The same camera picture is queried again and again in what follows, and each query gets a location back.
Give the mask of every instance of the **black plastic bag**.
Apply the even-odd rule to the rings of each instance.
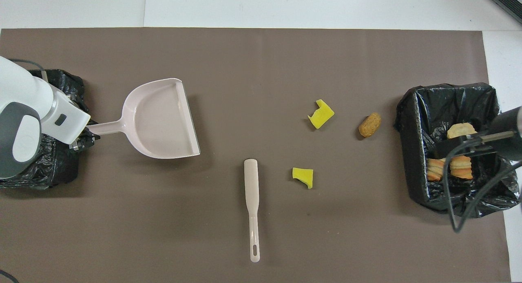
[[[429,209],[447,212],[442,182],[426,177],[426,158],[434,158],[437,142],[446,140],[447,130],[455,123],[468,122],[476,131],[487,130],[498,115],[496,91],[478,83],[464,86],[439,84],[411,88],[397,105],[395,129],[403,146],[406,183],[410,198]],[[509,165],[496,153],[473,157],[473,180],[449,177],[449,189],[455,214],[460,216],[478,190]],[[507,175],[483,197],[471,218],[481,218],[519,204],[515,172]]]
[[[41,71],[29,71],[33,76],[42,78]],[[84,83],[80,77],[63,70],[46,70],[49,83],[62,90],[71,100],[78,104],[84,112],[89,109],[84,104]],[[91,139],[92,134],[84,131],[84,137]],[[38,156],[20,174],[0,179],[0,188],[29,187],[39,190],[50,188],[60,183],[68,183],[78,176],[78,153],[69,149],[69,145],[59,142],[51,136],[42,134]]]

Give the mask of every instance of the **white spatula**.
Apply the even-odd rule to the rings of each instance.
[[[259,176],[257,160],[245,160],[245,197],[250,225],[250,260],[259,261],[259,232],[257,229],[257,208],[259,208]]]

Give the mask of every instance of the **brown table surface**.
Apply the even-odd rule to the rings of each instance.
[[[411,201],[395,107],[413,86],[488,82],[480,32],[2,30],[0,55],[82,77],[98,122],[137,86],[183,80],[201,155],[156,160],[123,134],[71,184],[0,190],[0,268],[25,282],[509,281],[501,213],[469,221]],[[323,99],[336,112],[307,119]],[[382,126],[356,132],[371,112]],[[259,161],[259,263],[243,160]],[[314,188],[291,179],[313,168]]]

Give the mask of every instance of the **food item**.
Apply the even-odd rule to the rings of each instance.
[[[475,133],[477,133],[477,131],[475,131],[475,128],[473,128],[473,125],[470,123],[458,123],[452,125],[448,129],[447,137],[450,139]],[[451,169],[451,175],[455,177],[462,179],[473,179],[470,157],[459,155],[458,157],[452,158],[451,163],[449,163],[449,168]]]
[[[317,103],[317,106],[319,106],[319,108],[315,110],[312,117],[308,116],[308,119],[310,119],[310,122],[312,122],[312,125],[314,125],[315,129],[319,129],[335,113],[322,99],[319,99],[315,102]]]
[[[379,129],[381,117],[377,113],[371,113],[361,125],[359,125],[359,133],[364,137],[370,137]]]
[[[292,168],[292,178],[306,184],[308,189],[312,188],[312,181],[314,178],[314,170],[311,168]]]
[[[442,168],[444,168],[445,159],[427,159],[427,180],[440,181],[442,178]]]
[[[455,137],[462,136],[462,135],[470,135],[470,134],[474,134],[474,133],[477,133],[477,131],[475,131],[475,128],[473,128],[473,125],[471,125],[470,123],[458,123],[458,124],[452,125],[448,129],[447,136],[448,136],[448,139],[450,139],[450,138],[455,138]]]

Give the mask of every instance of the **white table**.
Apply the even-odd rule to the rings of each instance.
[[[479,30],[502,110],[522,104],[522,24],[490,0],[0,0],[0,31],[76,27]],[[521,207],[504,220],[522,281]]]

